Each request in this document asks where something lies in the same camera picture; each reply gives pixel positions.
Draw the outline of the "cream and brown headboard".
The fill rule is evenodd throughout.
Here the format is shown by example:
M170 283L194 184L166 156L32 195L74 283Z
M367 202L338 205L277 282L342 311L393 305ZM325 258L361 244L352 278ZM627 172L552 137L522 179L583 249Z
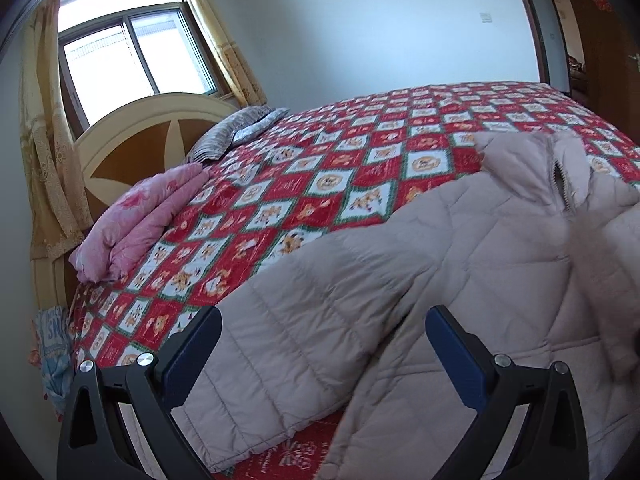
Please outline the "cream and brown headboard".
M237 110L213 96L165 93L119 107L89 127L75 152L92 218L138 181L178 166L196 140Z

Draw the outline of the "window with grey frame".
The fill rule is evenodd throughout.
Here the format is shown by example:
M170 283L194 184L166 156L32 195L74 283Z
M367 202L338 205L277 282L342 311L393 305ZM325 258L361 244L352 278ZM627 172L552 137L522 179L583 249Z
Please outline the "window with grey frame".
M82 130L147 96L230 91L186 0L61 0L58 44Z

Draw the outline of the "yellow left curtain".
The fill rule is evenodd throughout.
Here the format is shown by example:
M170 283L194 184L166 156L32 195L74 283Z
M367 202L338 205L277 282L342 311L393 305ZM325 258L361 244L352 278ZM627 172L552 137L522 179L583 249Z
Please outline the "yellow left curtain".
M75 141L65 113L58 47L61 0L43 0L24 29L20 141L29 206L32 260L55 260L92 226Z

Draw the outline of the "yellow curtain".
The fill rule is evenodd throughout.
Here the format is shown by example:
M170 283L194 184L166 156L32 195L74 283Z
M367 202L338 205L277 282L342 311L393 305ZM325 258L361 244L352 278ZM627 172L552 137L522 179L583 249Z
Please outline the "yellow curtain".
M75 141L65 113L58 47L61 0L43 0L24 29L20 141L29 206L32 260L55 260L92 226Z
M222 78L243 106L265 105L267 98L212 0L184 0L198 25Z

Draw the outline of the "striped grey pillow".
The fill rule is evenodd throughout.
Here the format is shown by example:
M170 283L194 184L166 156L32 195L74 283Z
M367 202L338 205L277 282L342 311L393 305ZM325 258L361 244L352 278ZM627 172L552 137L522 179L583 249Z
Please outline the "striped grey pillow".
M268 105L244 107L209 128L188 151L183 162L207 164L221 160L230 148L252 142L289 111L286 107Z

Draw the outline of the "folded pink blanket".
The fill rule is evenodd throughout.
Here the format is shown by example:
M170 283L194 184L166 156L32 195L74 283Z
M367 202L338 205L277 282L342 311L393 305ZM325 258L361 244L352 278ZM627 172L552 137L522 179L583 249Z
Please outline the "folded pink blanket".
M70 255L78 280L116 281L130 273L208 178L202 164L190 162L135 184Z

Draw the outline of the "yellow right curtain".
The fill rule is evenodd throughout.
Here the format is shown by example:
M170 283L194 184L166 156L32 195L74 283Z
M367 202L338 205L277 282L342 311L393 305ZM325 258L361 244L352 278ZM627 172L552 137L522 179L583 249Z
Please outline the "yellow right curtain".
M267 98L212 0L184 0L198 25L222 78L243 106L265 105Z

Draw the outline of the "brown wooden door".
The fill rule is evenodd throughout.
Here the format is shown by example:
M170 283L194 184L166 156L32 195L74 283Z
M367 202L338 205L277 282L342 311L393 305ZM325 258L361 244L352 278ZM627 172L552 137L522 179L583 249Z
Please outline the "brown wooden door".
M639 46L613 5L612 12L602 12L592 0L570 3L584 50L588 105L638 142L639 72L628 55L639 53Z

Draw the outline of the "red patterned bed quilt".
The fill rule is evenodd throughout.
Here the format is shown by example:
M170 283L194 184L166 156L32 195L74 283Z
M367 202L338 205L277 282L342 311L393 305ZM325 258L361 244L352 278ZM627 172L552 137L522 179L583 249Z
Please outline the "red patterned bed quilt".
M482 132L582 140L593 170L639 193L639 150L616 127L543 84L397 90L285 117L204 165L208 181L130 273L81 283L76 360L129 365L260 270L323 235L376 226L439 185L482 168ZM321 479L341 412L212 479Z

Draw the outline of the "light pink puffer jacket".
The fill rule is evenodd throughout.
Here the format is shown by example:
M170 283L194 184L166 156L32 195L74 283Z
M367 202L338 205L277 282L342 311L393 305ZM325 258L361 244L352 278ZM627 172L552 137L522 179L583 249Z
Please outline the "light pink puffer jacket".
M260 270L221 301L222 334L178 427L225 470L342 413L321 479L429 479L472 420L424 332L447 307L493 352L574 376L590 477L639 429L639 373L613 344L639 282L607 290L594 234L639 267L638 190L593 170L580 137L482 132L482 168L376 226L344 229Z

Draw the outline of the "dark brown door frame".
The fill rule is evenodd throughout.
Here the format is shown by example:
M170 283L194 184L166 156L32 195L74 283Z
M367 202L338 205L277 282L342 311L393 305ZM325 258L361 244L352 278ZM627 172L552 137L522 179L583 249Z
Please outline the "dark brown door frame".
M558 9L554 0L523 0L537 55L539 77L570 95L570 66Z

